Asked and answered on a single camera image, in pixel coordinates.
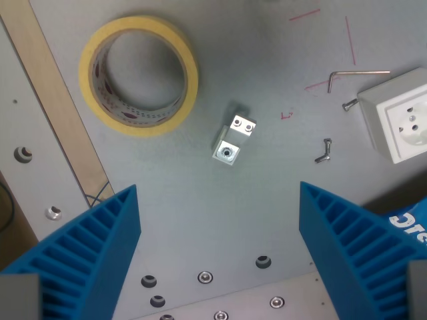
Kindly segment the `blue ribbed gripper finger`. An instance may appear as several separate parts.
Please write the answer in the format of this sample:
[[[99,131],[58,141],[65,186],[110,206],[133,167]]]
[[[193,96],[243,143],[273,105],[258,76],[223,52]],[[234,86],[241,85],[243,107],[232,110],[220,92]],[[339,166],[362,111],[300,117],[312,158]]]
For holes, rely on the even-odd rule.
[[[340,319],[409,319],[407,268],[426,258],[425,245],[306,182],[299,230]]]
[[[80,214],[4,274],[36,274],[43,319],[112,319],[141,234],[132,185]]]

